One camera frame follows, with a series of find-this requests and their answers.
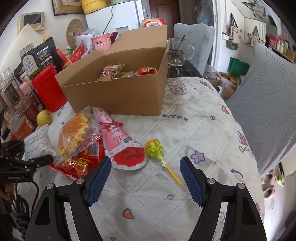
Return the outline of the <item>brown cardboard box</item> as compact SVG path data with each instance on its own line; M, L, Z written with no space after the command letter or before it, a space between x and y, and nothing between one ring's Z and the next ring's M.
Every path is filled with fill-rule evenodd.
M93 51L55 78L75 112L87 106L110 114L158 116L167 84L167 26L123 32L105 54ZM125 63L116 79L100 77L108 64ZM138 75L142 67L158 73Z

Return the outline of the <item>near grey leaf chair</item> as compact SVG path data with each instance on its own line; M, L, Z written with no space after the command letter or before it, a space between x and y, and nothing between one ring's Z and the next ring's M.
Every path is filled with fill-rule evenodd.
M252 64L226 104L243 130L260 175L295 147L295 64L263 44L255 44Z

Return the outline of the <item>grey leaf chair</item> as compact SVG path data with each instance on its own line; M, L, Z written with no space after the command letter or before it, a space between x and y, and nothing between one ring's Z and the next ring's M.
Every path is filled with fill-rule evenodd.
M295 147L295 64L263 44L255 44L252 64L226 104L243 130L260 175Z
M215 28L204 23L192 25L175 24L174 37L181 39L184 35L184 42L195 48L195 53L190 62L203 75L212 51Z

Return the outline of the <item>pink cone snack packet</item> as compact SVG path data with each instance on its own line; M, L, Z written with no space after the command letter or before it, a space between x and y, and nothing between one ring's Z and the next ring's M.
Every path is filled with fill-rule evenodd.
M143 146L133 139L102 108L92 108L103 135L103 143L111 159L112 166L121 170L138 170L147 163Z

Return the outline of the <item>glass mug with spoon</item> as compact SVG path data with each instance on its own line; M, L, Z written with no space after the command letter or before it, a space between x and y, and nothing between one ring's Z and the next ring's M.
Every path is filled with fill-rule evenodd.
M195 48L187 44L185 35L181 39L168 39L168 46L168 65L170 66L184 66L186 60L191 60L195 54Z

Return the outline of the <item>red plastic canister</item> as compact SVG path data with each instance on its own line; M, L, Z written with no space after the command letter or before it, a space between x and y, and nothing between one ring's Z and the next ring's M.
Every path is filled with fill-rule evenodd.
M32 80L32 85L38 97L46 109L52 113L60 109L67 102L65 94L55 78L56 75L57 70L53 65L49 65Z

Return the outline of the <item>red gold snack packet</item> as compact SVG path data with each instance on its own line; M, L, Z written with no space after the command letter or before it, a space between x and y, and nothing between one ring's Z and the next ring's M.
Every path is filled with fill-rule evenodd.
M138 75L149 75L158 73L156 68L152 67L142 67L137 71Z

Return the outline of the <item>yellow lemon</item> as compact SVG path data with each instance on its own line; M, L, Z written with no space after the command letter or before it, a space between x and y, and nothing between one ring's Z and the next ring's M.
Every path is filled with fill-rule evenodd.
M52 114L44 109L39 112L37 115L37 124L38 126L50 125L52 122Z

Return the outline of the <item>white foam board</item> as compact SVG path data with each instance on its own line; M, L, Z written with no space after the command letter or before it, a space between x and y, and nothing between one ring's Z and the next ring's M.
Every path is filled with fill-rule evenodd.
M29 44L33 44L36 47L41 43L43 43L43 38L30 25L26 25L4 55L1 63L1 73L8 67L11 70L16 69L21 62L20 51L24 47Z

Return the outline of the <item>far grey leaf chair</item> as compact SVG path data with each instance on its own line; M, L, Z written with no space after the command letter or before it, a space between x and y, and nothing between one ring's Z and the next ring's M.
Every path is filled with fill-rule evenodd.
M190 62L203 75L212 51L215 28L204 23L192 25L175 24L174 37L181 39L184 35L184 42L195 48L195 53Z

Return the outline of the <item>red crinkled snack bag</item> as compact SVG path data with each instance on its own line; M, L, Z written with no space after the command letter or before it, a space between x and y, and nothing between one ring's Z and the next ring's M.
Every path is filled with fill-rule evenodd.
M99 135L88 142L78 154L52 163L50 167L74 180L84 178L89 171L98 166L103 157L105 157L105 148L102 135Z

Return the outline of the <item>waffle cookie clear bag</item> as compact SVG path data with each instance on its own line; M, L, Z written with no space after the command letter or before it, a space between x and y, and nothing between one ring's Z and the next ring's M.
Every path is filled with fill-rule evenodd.
M92 108L86 107L76 113L59 132L58 154L54 164L58 165L64 159L78 156L85 149L91 157L105 156L102 132L99 124L91 118Z

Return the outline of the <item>white mini fridge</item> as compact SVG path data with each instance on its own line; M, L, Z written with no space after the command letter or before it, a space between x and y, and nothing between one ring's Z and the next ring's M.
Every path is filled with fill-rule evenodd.
M121 34L126 30L138 29L142 27L143 20L141 1L115 4L86 15L88 28L95 28L99 34L115 31Z

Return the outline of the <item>brown label clear jar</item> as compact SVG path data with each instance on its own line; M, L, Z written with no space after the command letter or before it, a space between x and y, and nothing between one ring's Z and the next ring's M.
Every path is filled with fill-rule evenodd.
M14 107L15 109L18 109L23 94L16 83L16 80L14 77L10 77L8 79L3 79L1 82L1 97L3 98L4 102L6 103L8 108Z

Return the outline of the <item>green red candy packet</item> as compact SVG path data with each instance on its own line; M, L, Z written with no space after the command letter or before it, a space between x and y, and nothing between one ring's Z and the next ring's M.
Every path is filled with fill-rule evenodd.
M124 66L125 63L108 64L101 71L100 77L110 75L111 79L116 79L119 73L121 73Z

